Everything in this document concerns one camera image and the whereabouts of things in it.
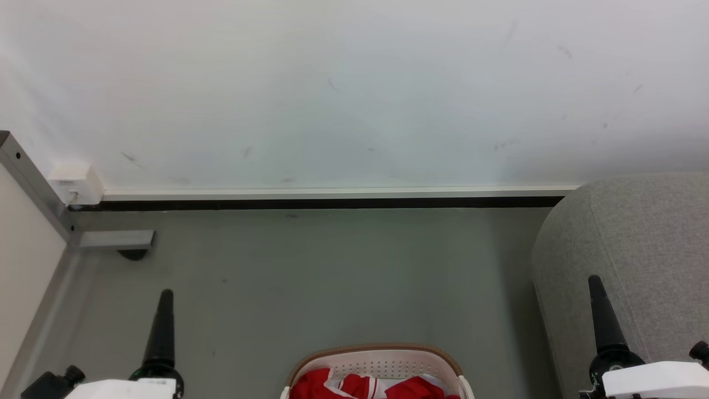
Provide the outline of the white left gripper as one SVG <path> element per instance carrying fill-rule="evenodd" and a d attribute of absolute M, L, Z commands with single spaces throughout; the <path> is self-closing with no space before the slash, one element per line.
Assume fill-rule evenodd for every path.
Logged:
<path fill-rule="evenodd" d="M 70 365 L 63 375 L 47 371 L 21 392 L 21 398 L 184 397 L 184 379 L 176 369 L 172 290 L 164 289 L 160 295 L 142 364 L 129 381 L 101 380 L 81 384 L 84 381 L 85 373 L 74 365 Z"/>

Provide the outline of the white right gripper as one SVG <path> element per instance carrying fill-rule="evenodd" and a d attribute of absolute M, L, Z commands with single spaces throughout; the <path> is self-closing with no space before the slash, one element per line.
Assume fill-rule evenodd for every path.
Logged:
<path fill-rule="evenodd" d="M 596 356 L 588 374 L 593 388 L 608 398 L 708 398 L 709 344 L 689 351 L 696 362 L 645 361 L 628 346 L 603 281 L 588 278 Z"/>

